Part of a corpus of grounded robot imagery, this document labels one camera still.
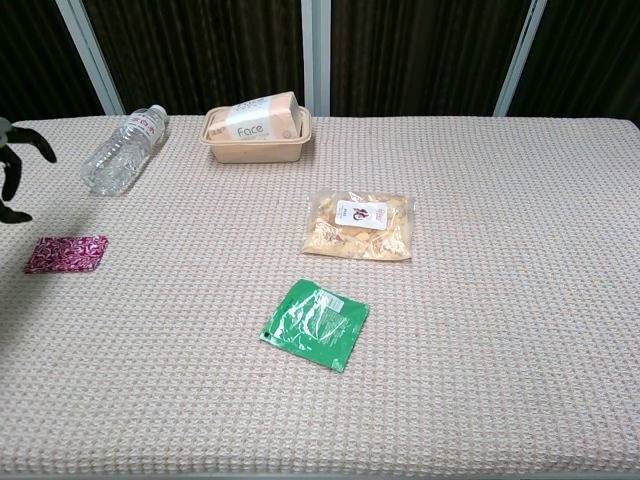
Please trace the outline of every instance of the snack packet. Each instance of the snack packet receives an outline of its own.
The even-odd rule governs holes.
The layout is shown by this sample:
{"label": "snack packet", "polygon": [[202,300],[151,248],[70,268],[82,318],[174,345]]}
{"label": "snack packet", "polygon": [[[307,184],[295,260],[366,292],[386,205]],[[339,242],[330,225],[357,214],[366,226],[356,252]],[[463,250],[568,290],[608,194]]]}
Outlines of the snack packet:
{"label": "snack packet", "polygon": [[298,280],[262,329],[260,338],[289,353],[344,368],[369,306]]}
{"label": "snack packet", "polygon": [[369,260],[411,258],[411,197],[321,191],[309,203],[303,252]]}

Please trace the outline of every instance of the food container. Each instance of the food container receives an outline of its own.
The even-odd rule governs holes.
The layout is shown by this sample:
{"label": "food container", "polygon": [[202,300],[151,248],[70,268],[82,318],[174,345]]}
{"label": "food container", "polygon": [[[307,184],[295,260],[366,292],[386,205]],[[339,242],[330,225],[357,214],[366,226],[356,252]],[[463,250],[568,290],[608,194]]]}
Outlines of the food container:
{"label": "food container", "polygon": [[302,145],[311,139],[311,114],[300,108],[301,132],[298,138],[277,140],[231,140],[212,141],[207,139],[207,130],[216,112],[230,107],[209,110],[200,130],[200,142],[211,147],[220,163],[273,163],[300,160]]}

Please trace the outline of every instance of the red patterned wrapper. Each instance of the red patterned wrapper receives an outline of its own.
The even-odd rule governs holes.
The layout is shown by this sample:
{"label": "red patterned wrapper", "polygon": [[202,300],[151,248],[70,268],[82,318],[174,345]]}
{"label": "red patterned wrapper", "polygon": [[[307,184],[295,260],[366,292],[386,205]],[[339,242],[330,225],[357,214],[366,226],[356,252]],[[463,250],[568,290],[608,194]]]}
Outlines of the red patterned wrapper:
{"label": "red patterned wrapper", "polygon": [[24,267],[25,273],[88,272],[100,265],[109,245],[104,236],[43,237]]}

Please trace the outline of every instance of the curtain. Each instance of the curtain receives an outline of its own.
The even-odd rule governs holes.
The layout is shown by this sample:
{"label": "curtain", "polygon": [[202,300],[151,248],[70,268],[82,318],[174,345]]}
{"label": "curtain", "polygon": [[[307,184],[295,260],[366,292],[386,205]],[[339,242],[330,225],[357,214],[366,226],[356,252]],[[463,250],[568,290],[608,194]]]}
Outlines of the curtain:
{"label": "curtain", "polygon": [[303,104],[300,0],[85,0],[127,111],[171,114],[293,90]]}
{"label": "curtain", "polygon": [[549,0],[509,115],[640,125],[640,2]]}
{"label": "curtain", "polygon": [[491,115],[529,4],[333,0],[332,115]]}
{"label": "curtain", "polygon": [[2,0],[0,19],[0,117],[104,113],[54,0]]}

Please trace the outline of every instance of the green plastic wrapper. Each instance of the green plastic wrapper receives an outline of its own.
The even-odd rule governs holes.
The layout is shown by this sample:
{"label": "green plastic wrapper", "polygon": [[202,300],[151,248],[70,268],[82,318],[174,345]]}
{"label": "green plastic wrapper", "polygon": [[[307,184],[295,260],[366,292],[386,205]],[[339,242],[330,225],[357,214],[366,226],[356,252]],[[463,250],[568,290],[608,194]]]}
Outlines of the green plastic wrapper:
{"label": "green plastic wrapper", "polygon": [[309,280],[298,280],[260,338],[342,372],[368,314],[369,305],[328,292]]}

